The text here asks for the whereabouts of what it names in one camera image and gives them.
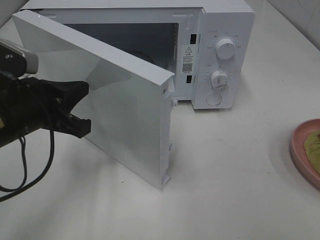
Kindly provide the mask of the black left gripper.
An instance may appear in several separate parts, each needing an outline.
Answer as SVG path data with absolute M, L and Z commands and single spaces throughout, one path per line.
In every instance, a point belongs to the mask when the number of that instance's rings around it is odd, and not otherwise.
M 85 81 L 18 79 L 1 72 L 0 134 L 28 135 L 46 129 L 81 139 L 91 132 L 91 120 L 70 112 L 88 93 L 89 84 Z M 59 116 L 60 107 L 69 113 Z

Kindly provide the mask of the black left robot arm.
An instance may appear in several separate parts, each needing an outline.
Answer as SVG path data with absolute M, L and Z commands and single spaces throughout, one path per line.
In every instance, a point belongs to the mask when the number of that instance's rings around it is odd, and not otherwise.
M 91 121 L 73 115 L 89 93 L 85 81 L 57 82 L 35 77 L 18 79 L 0 73 L 0 145 L 4 147 L 39 129 L 82 138 Z

